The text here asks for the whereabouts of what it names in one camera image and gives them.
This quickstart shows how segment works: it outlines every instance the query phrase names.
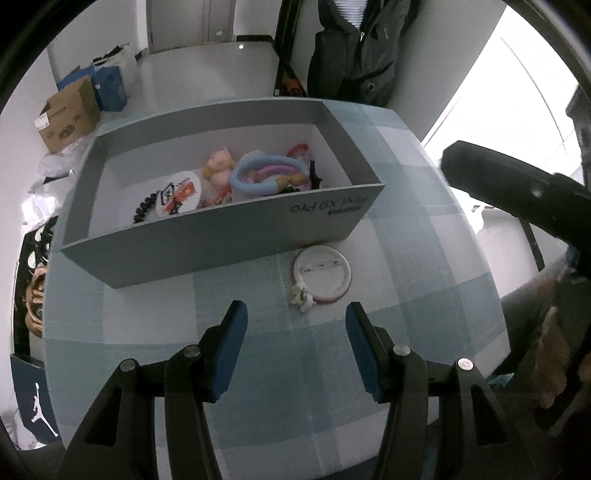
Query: blue gripper pad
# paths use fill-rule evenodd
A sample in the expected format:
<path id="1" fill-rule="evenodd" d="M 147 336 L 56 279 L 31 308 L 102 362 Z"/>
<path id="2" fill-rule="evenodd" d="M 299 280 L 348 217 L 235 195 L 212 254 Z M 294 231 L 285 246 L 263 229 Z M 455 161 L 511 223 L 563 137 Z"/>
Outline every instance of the blue gripper pad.
<path id="1" fill-rule="evenodd" d="M 234 300 L 220 325 L 208 328 L 199 342 L 203 371 L 199 386 L 205 401 L 214 403 L 228 390 L 248 326 L 244 302 Z"/>
<path id="2" fill-rule="evenodd" d="M 347 307 L 345 326 L 365 391 L 377 403 L 386 403 L 393 382 L 388 355 L 392 340 L 384 329 L 371 324 L 358 301 Z"/>

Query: black jacket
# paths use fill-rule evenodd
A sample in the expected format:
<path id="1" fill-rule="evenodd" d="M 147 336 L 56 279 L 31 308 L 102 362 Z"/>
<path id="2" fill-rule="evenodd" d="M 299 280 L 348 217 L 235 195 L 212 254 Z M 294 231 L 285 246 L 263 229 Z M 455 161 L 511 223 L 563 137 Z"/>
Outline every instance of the black jacket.
<path id="1" fill-rule="evenodd" d="M 333 0 L 319 0 L 324 30 L 316 34 L 308 95 L 385 106 L 394 85 L 398 44 L 411 3 L 418 1 L 369 0 L 357 29 L 341 16 Z"/>

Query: pink hair tie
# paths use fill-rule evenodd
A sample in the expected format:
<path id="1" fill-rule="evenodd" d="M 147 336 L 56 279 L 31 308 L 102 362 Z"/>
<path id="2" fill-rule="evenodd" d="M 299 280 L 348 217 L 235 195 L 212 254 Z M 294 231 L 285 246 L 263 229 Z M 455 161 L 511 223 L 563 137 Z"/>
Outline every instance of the pink hair tie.
<path id="1" fill-rule="evenodd" d="M 289 165 L 269 165 L 267 167 L 260 168 L 257 170 L 258 174 L 261 176 L 261 180 L 265 180 L 272 175 L 285 175 L 287 177 L 299 173 L 300 170 L 295 167 L 290 167 Z M 246 183 L 255 183 L 253 179 L 245 179 Z M 307 180 L 305 183 L 298 187 L 302 192 L 306 192 L 310 190 L 310 180 Z"/>

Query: door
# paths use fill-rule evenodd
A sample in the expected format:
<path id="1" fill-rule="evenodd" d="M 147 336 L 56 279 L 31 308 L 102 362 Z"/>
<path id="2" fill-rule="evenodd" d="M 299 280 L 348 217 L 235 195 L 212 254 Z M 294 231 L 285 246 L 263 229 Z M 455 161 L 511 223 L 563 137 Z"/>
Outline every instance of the door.
<path id="1" fill-rule="evenodd" d="M 232 39 L 236 0 L 149 0 L 150 52 Z"/>

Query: checkered tablecloth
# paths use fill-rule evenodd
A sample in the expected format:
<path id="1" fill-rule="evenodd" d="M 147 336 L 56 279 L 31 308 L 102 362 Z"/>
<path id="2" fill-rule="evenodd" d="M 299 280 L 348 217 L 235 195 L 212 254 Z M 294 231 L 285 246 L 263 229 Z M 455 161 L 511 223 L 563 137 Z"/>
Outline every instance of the checkered tablecloth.
<path id="1" fill-rule="evenodd" d="M 351 301 L 425 359 L 466 356 L 484 375 L 500 364 L 509 352 L 501 304 L 441 173 L 392 111 L 326 105 L 386 185 L 351 236 L 333 244 L 352 268 L 351 287 L 335 304 L 305 314 L 289 304 L 297 252 L 114 290 L 60 253 L 58 224 L 44 334 L 66 442 L 123 359 L 168 359 L 218 324 L 234 299 L 248 306 L 248 331 L 230 389 L 206 407 L 226 479 L 318 478 L 378 453 L 387 406 L 363 389 L 345 330 Z M 165 480 L 162 401 L 156 444 Z"/>

